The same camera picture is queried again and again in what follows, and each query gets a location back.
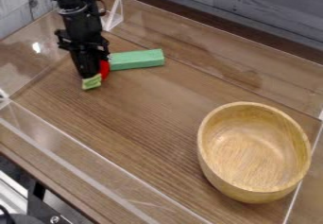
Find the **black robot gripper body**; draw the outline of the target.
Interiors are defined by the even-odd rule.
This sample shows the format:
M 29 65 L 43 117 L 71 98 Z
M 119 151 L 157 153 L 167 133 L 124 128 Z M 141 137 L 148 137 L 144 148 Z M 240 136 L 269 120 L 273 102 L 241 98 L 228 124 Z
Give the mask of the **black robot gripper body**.
M 64 29 L 56 30 L 57 45 L 67 50 L 72 57 L 81 54 L 97 54 L 107 57 L 108 40 L 103 37 L 101 17 L 105 11 L 63 10 L 57 11 L 61 16 Z

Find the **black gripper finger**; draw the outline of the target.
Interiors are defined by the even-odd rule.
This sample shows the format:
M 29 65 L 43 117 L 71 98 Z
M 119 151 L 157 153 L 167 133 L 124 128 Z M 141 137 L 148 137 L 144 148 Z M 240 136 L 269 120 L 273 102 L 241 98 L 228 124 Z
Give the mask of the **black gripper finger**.
M 109 66 L 108 55 L 104 53 L 104 51 L 93 51 L 93 66 L 96 69 Z
M 99 73 L 97 60 L 89 54 L 71 54 L 81 78 L 92 78 Z

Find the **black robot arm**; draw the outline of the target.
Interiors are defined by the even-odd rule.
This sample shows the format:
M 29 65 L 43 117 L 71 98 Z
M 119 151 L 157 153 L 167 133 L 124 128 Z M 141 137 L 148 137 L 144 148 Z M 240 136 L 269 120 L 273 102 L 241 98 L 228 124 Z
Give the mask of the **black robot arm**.
M 103 37 L 103 0 L 55 0 L 64 29 L 57 29 L 57 47 L 71 54 L 83 79 L 109 73 L 108 40 Z

